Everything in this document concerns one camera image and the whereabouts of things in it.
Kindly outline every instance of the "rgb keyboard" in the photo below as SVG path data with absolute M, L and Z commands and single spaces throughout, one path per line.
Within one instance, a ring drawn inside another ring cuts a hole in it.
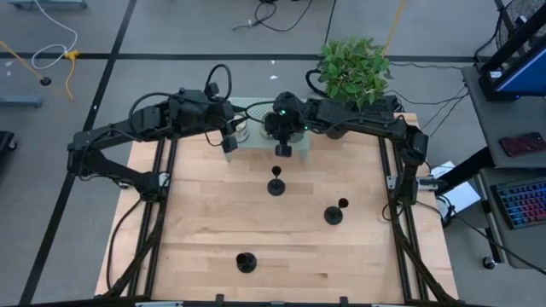
M 546 223 L 546 178 L 491 186 L 511 229 Z

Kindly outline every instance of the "green plant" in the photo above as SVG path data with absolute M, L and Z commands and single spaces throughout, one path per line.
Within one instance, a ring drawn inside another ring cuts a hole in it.
M 372 45 L 373 38 L 349 38 L 322 47 L 319 63 L 326 93 L 341 103 L 356 102 L 358 108 L 372 105 L 383 96 L 386 79 L 392 79 L 389 60 L 383 58 L 382 46 Z

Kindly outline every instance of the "smartphone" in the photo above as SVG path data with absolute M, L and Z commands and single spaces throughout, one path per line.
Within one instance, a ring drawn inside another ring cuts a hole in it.
M 508 157 L 540 153 L 546 150 L 546 142 L 538 132 L 525 133 L 519 136 L 503 137 L 498 140 Z

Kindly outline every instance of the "wooden table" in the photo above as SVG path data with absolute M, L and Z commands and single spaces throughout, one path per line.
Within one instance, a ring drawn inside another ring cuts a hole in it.
M 416 124 L 414 114 L 404 116 Z M 211 137 L 215 142 L 220 136 Z M 128 166 L 151 170 L 155 146 L 134 143 Z M 395 174 L 390 142 L 388 147 Z M 279 197 L 266 189 L 274 165 L 282 167 L 280 178 L 287 184 Z M 420 169 L 422 176 L 427 172 L 426 166 Z M 237 150 L 227 163 L 222 150 L 210 147 L 204 136 L 185 138 L 178 143 L 173 178 L 153 299 L 210 301 L 222 293 L 226 301 L 333 303 L 340 296 L 352 303 L 404 301 L 392 227 L 381 217 L 387 200 L 377 137 L 349 132 L 333 141 L 312 134 L 305 165 L 257 149 Z M 137 197 L 134 189 L 121 191 L 113 225 Z M 341 197 L 350 205 L 343 210 L 343 222 L 331 226 L 323 212 Z M 420 192 L 418 199 L 436 205 L 431 192 Z M 113 281 L 134 256 L 143 207 L 118 232 Z M 424 263 L 457 297 L 438 213 L 423 206 L 413 206 L 413 212 Z M 239 252 L 258 258 L 251 274 L 237 269 Z M 418 298 L 415 271 L 407 261 Z M 105 267 L 96 293 L 106 291 Z M 147 268 L 145 261 L 140 293 Z

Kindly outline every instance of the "gray carpet floor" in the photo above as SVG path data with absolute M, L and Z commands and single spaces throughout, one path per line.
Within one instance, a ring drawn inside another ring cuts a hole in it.
M 79 34 L 81 52 L 110 52 L 128 0 L 88 1 L 77 7 L 48 7 L 58 21 Z M 138 0 L 121 46 L 123 53 L 178 54 L 316 54 L 326 36 L 332 0 L 316 0 L 291 32 L 263 27 L 233 32 L 253 18 L 254 0 Z M 271 25 L 293 23 L 306 1 L 278 3 Z M 396 0 L 339 0 L 330 39 L 351 35 L 384 43 L 396 14 Z M 413 0 L 407 3 L 389 55 L 471 56 L 491 34 L 497 12 L 493 0 Z M 18 52 L 34 52 L 52 43 L 70 44 L 71 33 L 52 24 L 37 10 L 17 10 L 0 3 L 0 39 Z M 490 55 L 490 47 L 484 51 Z M 289 90 L 311 92 L 303 78 L 314 61 L 224 61 L 233 73 L 232 96 L 276 96 Z M 201 88 L 216 61 L 116 61 L 96 126 L 124 119 L 132 102 L 149 91 Z M 66 175 L 66 145 L 81 130 L 106 61 L 79 60 L 72 80 L 75 102 L 44 88 L 13 60 L 0 60 L 0 93 L 38 95 L 41 108 L 1 108 L 0 130 L 13 131 L 20 146 L 0 172 L 0 305 L 16 304 L 36 257 L 49 217 Z M 463 67 L 464 64 L 453 64 Z M 44 71 L 63 88 L 68 61 Z M 389 88 L 412 101 L 440 101 L 463 85 L 456 69 L 392 67 Z M 404 103 L 426 123 L 440 106 Z M 431 132 L 443 116 L 425 129 Z M 429 162 L 462 162 L 485 145 L 471 101 L 466 98 L 445 120 L 429 145 Z M 112 148 L 107 156 L 125 163 L 129 146 Z M 76 181 L 55 237 L 34 302 L 91 298 L 102 264 L 119 190 L 108 180 Z M 479 210 L 464 212 L 480 225 Z M 540 306 L 546 301 L 546 279 L 528 269 L 501 264 L 481 266 L 487 243 L 455 222 L 445 237 L 461 299 L 499 306 Z

